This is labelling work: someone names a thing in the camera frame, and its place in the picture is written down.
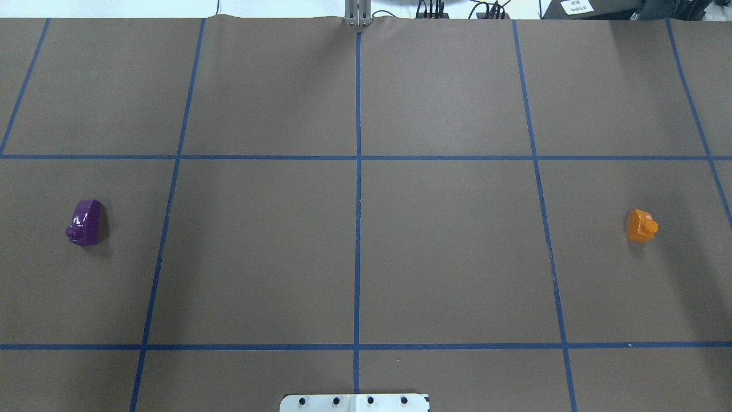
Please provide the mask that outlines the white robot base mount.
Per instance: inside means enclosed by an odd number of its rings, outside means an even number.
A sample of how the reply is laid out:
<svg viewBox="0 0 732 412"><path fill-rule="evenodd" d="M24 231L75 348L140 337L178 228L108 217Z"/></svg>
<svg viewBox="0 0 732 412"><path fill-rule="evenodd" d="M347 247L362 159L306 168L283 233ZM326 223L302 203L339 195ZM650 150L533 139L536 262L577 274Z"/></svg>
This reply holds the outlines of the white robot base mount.
<svg viewBox="0 0 732 412"><path fill-rule="evenodd" d="M431 411L428 394L292 394L280 411Z"/></svg>

